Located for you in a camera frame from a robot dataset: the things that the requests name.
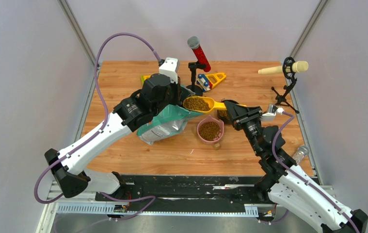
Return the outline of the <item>yellow scoop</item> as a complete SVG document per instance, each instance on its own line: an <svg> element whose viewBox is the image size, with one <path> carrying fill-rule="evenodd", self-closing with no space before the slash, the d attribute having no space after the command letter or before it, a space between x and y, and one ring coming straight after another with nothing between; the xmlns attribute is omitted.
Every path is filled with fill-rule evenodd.
<svg viewBox="0 0 368 233"><path fill-rule="evenodd" d="M217 102L209 97L191 96L183 101L183 107L187 110L209 114L214 110L227 110L223 102Z"/></svg>

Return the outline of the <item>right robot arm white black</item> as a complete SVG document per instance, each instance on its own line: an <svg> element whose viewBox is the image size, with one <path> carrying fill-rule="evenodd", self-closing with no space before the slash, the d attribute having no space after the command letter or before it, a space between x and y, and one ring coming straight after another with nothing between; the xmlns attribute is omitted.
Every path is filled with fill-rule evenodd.
<svg viewBox="0 0 368 233"><path fill-rule="evenodd" d="M282 130L294 119L283 108L274 107L274 115L289 119L281 126L261 125L268 116L260 107L246 107L224 101L227 115L237 131L244 131L265 175L255 184L258 201L280 204L319 233L364 233L368 216L352 210L327 193L310 178L299 163L282 148Z"/></svg>

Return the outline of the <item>green pet food bag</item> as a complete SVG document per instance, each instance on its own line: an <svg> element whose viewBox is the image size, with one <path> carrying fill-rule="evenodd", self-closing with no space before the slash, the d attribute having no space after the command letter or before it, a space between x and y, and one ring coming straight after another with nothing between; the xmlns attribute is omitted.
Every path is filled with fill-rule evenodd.
<svg viewBox="0 0 368 233"><path fill-rule="evenodd" d="M168 105L154 116L151 122L137 130L137 136L149 145L182 133L189 120L202 115L183 106L171 105L171 99L167 103Z"/></svg>

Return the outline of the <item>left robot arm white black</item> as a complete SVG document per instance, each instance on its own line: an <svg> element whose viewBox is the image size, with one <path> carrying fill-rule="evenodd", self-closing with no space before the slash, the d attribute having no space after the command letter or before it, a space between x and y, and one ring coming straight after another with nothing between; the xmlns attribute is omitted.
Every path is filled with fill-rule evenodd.
<svg viewBox="0 0 368 233"><path fill-rule="evenodd" d="M116 141L151 122L168 105L182 106L194 93L173 83L163 74L153 74L141 89L120 101L107 118L72 145L49 149L45 158L62 196L73 198L84 191L109 194L122 200L127 188L117 172L103 173L86 169L87 165Z"/></svg>

